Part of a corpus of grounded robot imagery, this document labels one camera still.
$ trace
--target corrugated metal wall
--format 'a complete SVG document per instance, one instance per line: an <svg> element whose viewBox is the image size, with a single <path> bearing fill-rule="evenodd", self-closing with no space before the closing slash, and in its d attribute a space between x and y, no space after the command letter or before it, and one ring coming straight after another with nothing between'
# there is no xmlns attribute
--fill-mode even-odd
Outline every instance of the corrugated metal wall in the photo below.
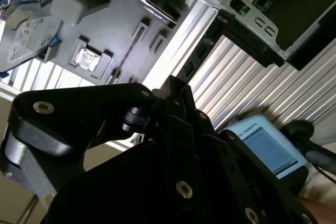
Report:
<svg viewBox="0 0 336 224"><path fill-rule="evenodd" d="M316 125L336 108L336 40L297 71L289 64L263 68L222 37L190 84L216 129L247 113L263 113L278 126L293 119Z"/></svg>

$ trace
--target bolt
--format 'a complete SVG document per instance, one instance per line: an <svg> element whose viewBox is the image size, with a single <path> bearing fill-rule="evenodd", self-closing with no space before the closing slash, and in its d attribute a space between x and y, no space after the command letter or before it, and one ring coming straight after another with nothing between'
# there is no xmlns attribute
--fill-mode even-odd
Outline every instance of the bolt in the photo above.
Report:
<svg viewBox="0 0 336 224"><path fill-rule="evenodd" d="M149 93L148 93L147 91L145 91L145 90L142 90L142 91L141 91L141 93L142 93L143 95L145 95L145 96L149 97Z"/></svg>
<svg viewBox="0 0 336 224"><path fill-rule="evenodd" d="M203 118L203 119L206 119L206 114L204 114L203 112L200 112L200 117Z"/></svg>
<svg viewBox="0 0 336 224"><path fill-rule="evenodd" d="M185 181L179 181L176 184L177 192L185 199L190 199L193 196L191 186Z"/></svg>
<svg viewBox="0 0 336 224"><path fill-rule="evenodd" d="M304 220L306 221L306 223L313 224L313 222L311 221L311 219L307 215L302 214L302 216L303 216Z"/></svg>
<svg viewBox="0 0 336 224"><path fill-rule="evenodd" d="M55 110L54 106L49 102L35 102L33 105L34 110L39 114L49 115Z"/></svg>
<svg viewBox="0 0 336 224"><path fill-rule="evenodd" d="M259 217L256 214L256 212L252 210L252 208L249 207L245 208L245 214L253 224L259 224Z"/></svg>
<svg viewBox="0 0 336 224"><path fill-rule="evenodd" d="M234 136L234 134L232 134L231 132L227 133L228 137L231 139L231 140L234 140L236 139L236 137Z"/></svg>

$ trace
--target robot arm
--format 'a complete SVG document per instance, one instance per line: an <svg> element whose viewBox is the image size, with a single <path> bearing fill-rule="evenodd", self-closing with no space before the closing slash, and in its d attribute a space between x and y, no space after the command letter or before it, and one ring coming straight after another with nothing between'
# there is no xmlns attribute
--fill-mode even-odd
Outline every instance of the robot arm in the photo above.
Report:
<svg viewBox="0 0 336 224"><path fill-rule="evenodd" d="M144 135L85 172L88 148ZM191 88L119 84L27 92L13 103L1 170L33 190L53 223L317 223L231 131L219 139Z"/></svg>

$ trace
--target tablet screen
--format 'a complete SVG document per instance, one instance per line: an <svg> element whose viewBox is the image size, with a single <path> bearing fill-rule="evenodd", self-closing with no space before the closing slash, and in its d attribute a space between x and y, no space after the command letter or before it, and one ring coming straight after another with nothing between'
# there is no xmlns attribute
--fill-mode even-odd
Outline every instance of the tablet screen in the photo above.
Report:
<svg viewBox="0 0 336 224"><path fill-rule="evenodd" d="M243 142L275 175L298 162L262 127L244 138Z"/></svg>

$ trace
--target hard drive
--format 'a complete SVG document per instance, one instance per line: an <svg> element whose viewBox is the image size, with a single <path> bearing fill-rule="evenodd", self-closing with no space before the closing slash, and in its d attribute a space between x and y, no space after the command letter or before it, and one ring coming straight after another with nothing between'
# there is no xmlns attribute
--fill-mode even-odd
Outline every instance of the hard drive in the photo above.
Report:
<svg viewBox="0 0 336 224"><path fill-rule="evenodd" d="M51 0L8 1L0 13L0 72L38 56L61 21L49 13Z"/></svg>

